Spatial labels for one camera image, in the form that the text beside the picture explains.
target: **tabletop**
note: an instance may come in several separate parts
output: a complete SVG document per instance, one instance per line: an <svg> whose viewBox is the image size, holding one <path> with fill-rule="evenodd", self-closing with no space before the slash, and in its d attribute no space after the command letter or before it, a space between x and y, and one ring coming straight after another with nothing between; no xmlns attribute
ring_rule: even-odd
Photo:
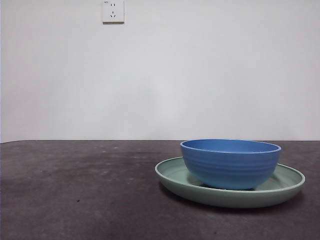
<svg viewBox="0 0 320 240"><path fill-rule="evenodd" d="M3 240L318 240L320 141L280 145L279 163L301 171L293 199L232 209L168 191L155 165L181 141L28 140L1 144Z"/></svg>

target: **plate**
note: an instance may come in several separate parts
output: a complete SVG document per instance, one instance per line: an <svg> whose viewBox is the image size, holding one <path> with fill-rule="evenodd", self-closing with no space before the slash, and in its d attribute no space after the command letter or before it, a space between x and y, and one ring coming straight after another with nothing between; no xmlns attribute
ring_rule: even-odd
<svg viewBox="0 0 320 240"><path fill-rule="evenodd" d="M183 157L159 162L155 172L171 192L185 199L225 208L261 208L283 203L294 197L305 183L298 170L277 164L272 176L249 190L212 188L196 179L187 169Z"/></svg>

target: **blue bowl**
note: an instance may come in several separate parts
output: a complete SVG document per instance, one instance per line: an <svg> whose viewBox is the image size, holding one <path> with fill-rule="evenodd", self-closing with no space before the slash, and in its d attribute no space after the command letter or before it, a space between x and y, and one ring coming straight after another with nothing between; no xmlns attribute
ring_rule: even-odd
<svg viewBox="0 0 320 240"><path fill-rule="evenodd" d="M251 189L274 172L281 147L230 139L197 139L180 144L184 163L201 182L219 189Z"/></svg>

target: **wall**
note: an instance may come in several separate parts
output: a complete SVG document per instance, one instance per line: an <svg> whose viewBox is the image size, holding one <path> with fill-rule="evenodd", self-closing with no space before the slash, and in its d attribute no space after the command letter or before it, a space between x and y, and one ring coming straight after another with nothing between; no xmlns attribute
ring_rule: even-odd
<svg viewBox="0 0 320 240"><path fill-rule="evenodd" d="M320 140L320 1L1 1L1 141Z"/></svg>

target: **outlet faceplate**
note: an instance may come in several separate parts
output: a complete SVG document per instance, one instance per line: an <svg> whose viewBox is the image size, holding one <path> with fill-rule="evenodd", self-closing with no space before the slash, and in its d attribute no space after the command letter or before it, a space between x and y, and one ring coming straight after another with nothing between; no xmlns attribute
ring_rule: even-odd
<svg viewBox="0 0 320 240"><path fill-rule="evenodd" d="M124 0L105 0L102 3L102 22L124 23L125 2Z"/></svg>

